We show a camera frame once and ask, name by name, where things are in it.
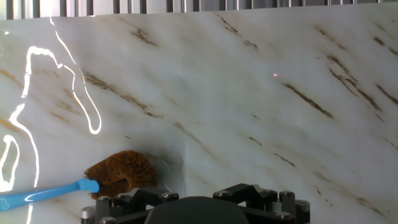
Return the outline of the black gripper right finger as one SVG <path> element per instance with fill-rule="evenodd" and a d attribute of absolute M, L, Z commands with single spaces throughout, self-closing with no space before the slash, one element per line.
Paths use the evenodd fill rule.
<path fill-rule="evenodd" d="M 213 198 L 235 203 L 249 223 L 310 224 L 310 202 L 297 199 L 292 191 L 237 184 L 213 193 Z"/>

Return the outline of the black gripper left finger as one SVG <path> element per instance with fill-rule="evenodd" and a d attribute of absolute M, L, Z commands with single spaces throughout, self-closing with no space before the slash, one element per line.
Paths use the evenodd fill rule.
<path fill-rule="evenodd" d="M 163 203 L 179 199 L 179 194 L 155 187 L 133 189 L 115 197 L 102 196 L 94 206 L 81 209 L 81 224 L 144 223 L 151 211 Z"/>

